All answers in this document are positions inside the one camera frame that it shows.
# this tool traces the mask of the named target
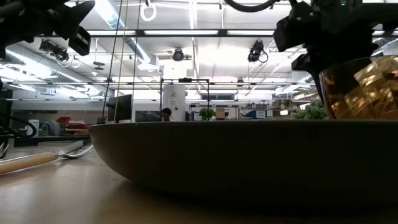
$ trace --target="hanging camera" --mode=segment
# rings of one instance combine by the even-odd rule
[[[264,51],[264,44],[262,43],[262,40],[256,40],[256,42],[253,44],[253,47],[250,49],[248,61],[257,62],[260,60],[262,54],[267,55],[267,53]]]
[[[182,53],[182,49],[175,49],[173,54],[173,60],[176,62],[181,62],[184,60],[184,54]]]

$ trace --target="ceiling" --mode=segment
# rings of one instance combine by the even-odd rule
[[[96,0],[96,4],[99,5],[102,1],[107,0]],[[281,1],[272,9],[257,13],[239,12],[225,4],[223,10],[220,10],[219,0],[198,0],[194,10],[190,6],[189,0],[151,0],[150,2],[156,7],[157,14],[153,20],[148,22],[139,16],[139,6],[140,4],[144,6],[145,0],[114,1],[113,4],[116,12],[121,11],[121,20],[128,29],[275,29],[277,21],[287,16],[290,11],[287,1]],[[264,1],[241,0],[237,2],[258,4]],[[66,4],[74,6],[76,2],[70,1]],[[147,17],[151,13],[151,9],[146,9]],[[97,10],[92,10],[81,26],[88,30],[110,29]],[[68,42],[61,38],[46,39],[53,44],[68,48]],[[256,40],[261,40],[264,46],[268,46],[266,52],[269,59],[264,64],[249,63],[247,60],[249,49]],[[18,45],[56,62],[53,57],[44,55],[39,50],[41,41],[42,38],[36,38],[34,43],[21,42]],[[182,49],[183,53],[189,57],[188,60],[181,62],[181,65],[187,68],[188,77],[194,77],[195,74],[192,60],[193,44],[195,43],[197,45],[195,48],[197,77],[209,78],[216,82],[236,82],[238,78],[245,78],[245,82],[292,82],[294,78],[290,63],[300,54],[306,52],[300,47],[288,49],[286,52],[277,52],[270,37],[196,37],[194,41],[191,37],[138,37],[136,42],[144,52],[158,56],[159,65],[170,63],[170,53],[176,48]],[[71,56],[75,55],[76,60],[67,69],[95,82],[103,82],[109,75],[114,81],[119,80],[120,76],[122,82],[131,82],[134,76],[137,77],[137,82],[158,82],[160,80],[158,71],[142,71],[136,67],[134,52],[122,38],[100,37],[98,40],[93,38],[90,54],[84,57],[69,48],[68,52]],[[63,65],[68,65],[72,58]],[[104,70],[96,71],[98,74],[95,76],[92,73],[96,67],[93,65],[94,61],[105,64]],[[137,88],[145,89],[147,87],[138,86]]]

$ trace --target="table surface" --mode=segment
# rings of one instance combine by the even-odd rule
[[[17,147],[7,156],[52,150]],[[308,217],[181,201],[137,188],[93,152],[0,175],[0,223],[398,223],[398,209]]]

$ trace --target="person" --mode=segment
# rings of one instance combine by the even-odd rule
[[[163,121],[170,121],[170,116],[172,115],[172,110],[170,108],[164,108],[162,110]]]

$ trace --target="dark bowl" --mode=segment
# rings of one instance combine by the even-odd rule
[[[263,206],[398,203],[397,121],[202,121],[90,127],[105,163],[136,184]]]

